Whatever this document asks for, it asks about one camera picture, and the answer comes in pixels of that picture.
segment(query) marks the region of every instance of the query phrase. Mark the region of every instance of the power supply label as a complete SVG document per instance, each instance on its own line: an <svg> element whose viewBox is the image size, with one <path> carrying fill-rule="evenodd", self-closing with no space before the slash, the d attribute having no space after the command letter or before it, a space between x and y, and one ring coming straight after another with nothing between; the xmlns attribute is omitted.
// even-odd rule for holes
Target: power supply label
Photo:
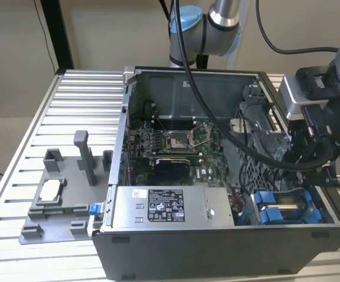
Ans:
<svg viewBox="0 0 340 282"><path fill-rule="evenodd" d="M148 207L151 222L186 221L182 190L149 190Z"/></svg>

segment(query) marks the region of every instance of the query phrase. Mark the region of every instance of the white label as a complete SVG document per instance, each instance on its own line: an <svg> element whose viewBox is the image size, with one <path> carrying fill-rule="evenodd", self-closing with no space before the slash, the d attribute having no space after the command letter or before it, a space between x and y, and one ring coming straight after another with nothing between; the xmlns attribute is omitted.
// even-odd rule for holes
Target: white label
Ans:
<svg viewBox="0 0 340 282"><path fill-rule="evenodd" d="M145 189L133 189L132 198L146 198L147 190Z"/></svg>
<svg viewBox="0 0 340 282"><path fill-rule="evenodd" d="M42 201L53 201L59 193L59 188L60 181L58 179L49 179L43 184L39 197Z"/></svg>

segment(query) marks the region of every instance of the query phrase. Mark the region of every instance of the motherboard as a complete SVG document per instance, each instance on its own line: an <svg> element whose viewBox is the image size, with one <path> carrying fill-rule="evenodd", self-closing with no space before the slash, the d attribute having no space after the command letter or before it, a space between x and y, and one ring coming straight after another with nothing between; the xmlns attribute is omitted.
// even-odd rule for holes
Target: motherboard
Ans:
<svg viewBox="0 0 340 282"><path fill-rule="evenodd" d="M208 121L194 121L190 130L141 122L130 131L130 160L136 186L231 187L221 136Z"/></svg>

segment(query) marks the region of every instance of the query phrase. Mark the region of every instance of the aluminum extrusion table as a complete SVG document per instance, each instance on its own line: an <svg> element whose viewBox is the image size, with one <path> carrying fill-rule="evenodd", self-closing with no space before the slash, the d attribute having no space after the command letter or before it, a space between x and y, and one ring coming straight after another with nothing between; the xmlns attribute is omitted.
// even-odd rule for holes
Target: aluminum extrusion table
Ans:
<svg viewBox="0 0 340 282"><path fill-rule="evenodd" d="M282 75L270 79L278 89ZM79 155L73 145L76 130L88 130L95 156L113 150L122 90L121 72L68 70L54 78L0 182L0 280L108 281L91 240L22 246L18 237L41 179L46 150L58 147L64 156ZM318 255L296 275L202 281L220 280L340 281L340 250Z"/></svg>

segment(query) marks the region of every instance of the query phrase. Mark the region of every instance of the screw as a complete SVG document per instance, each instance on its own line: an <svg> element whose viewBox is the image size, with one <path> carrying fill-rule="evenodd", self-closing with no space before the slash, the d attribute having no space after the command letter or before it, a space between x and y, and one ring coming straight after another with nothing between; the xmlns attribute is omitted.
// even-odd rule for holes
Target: screw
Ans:
<svg viewBox="0 0 340 282"><path fill-rule="evenodd" d="M310 137L314 136L315 133L313 132L313 128L312 127L308 127L308 133L309 133Z"/></svg>
<svg viewBox="0 0 340 282"><path fill-rule="evenodd" d="M329 135L332 135L332 130L330 129L330 126L326 126L326 131L329 133Z"/></svg>

